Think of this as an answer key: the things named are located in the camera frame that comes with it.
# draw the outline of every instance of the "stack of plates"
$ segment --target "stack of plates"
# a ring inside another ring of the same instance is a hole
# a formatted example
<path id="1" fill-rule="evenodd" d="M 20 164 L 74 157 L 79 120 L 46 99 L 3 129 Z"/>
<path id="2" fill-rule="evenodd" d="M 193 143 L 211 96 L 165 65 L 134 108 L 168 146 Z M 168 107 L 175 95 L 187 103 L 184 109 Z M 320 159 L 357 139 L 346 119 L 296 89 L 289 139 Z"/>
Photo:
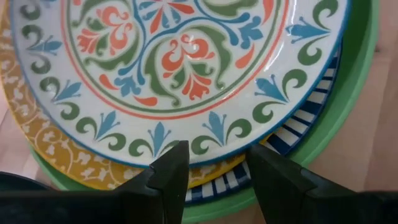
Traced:
<path id="1" fill-rule="evenodd" d="M 14 0 L 2 84 L 61 189 L 114 189 L 188 140 L 185 221 L 215 218 L 253 202 L 248 146 L 307 164 L 341 126 L 374 47 L 375 3 L 351 3 Z"/>

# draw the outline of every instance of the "light green plate rim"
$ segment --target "light green plate rim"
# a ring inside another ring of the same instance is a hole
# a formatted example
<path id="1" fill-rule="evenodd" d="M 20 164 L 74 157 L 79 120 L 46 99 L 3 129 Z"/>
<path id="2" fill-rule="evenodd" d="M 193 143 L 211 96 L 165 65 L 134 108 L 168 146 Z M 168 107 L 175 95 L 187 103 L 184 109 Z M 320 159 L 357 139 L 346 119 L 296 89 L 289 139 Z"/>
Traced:
<path id="1" fill-rule="evenodd" d="M 379 1 L 352 0 L 351 18 L 344 35 L 343 55 L 335 89 L 317 124 L 291 159 L 307 166 L 343 125 L 368 76 L 377 42 Z M 91 190 L 52 168 L 32 151 L 43 171 L 61 190 Z M 242 190 L 215 202 L 187 207 L 183 222 L 203 222 L 238 212 L 256 201 L 253 189 Z"/>

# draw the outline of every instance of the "glossy plate surface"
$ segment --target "glossy plate surface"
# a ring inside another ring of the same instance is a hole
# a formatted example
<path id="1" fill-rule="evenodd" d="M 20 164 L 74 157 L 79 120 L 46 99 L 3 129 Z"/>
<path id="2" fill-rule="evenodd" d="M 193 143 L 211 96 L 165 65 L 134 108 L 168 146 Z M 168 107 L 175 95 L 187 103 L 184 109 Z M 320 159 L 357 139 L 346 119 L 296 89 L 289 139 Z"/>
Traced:
<path id="1" fill-rule="evenodd" d="M 11 2 L 45 114 L 142 167 L 179 139 L 198 165 L 270 134 L 319 81 L 348 15 L 347 0 Z"/>

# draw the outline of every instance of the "blue striped plate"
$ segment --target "blue striped plate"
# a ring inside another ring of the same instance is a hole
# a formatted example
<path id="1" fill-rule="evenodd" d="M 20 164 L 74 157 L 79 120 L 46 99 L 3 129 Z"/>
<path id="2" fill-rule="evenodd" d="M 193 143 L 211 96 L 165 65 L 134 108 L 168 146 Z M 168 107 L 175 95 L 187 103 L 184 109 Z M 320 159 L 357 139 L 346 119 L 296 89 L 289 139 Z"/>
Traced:
<path id="1" fill-rule="evenodd" d="M 286 155 L 297 148 L 325 107 L 326 101 L 333 89 L 340 64 L 340 56 L 341 46 L 336 51 L 335 57 L 329 64 L 328 70 L 316 89 L 314 89 L 300 109 L 278 131 L 269 137 L 265 143 L 268 148 L 282 155 Z M 244 161 L 221 177 L 189 189 L 185 197 L 185 202 L 187 204 L 203 203 L 220 198 L 249 186 L 250 179 L 249 167 L 246 161 Z"/>

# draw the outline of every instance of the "wooden surface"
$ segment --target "wooden surface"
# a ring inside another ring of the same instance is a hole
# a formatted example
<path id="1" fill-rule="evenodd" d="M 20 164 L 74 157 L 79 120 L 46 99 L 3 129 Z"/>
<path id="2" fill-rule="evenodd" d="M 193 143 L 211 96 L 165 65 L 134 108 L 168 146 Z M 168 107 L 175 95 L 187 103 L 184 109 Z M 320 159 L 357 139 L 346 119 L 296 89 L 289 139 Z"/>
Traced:
<path id="1" fill-rule="evenodd" d="M 353 190 L 398 190 L 398 9 L 382 0 L 380 36 L 369 78 L 344 126 L 310 169 Z M 0 170 L 50 184 L 0 91 Z M 207 224 L 265 223 L 257 205 Z"/>

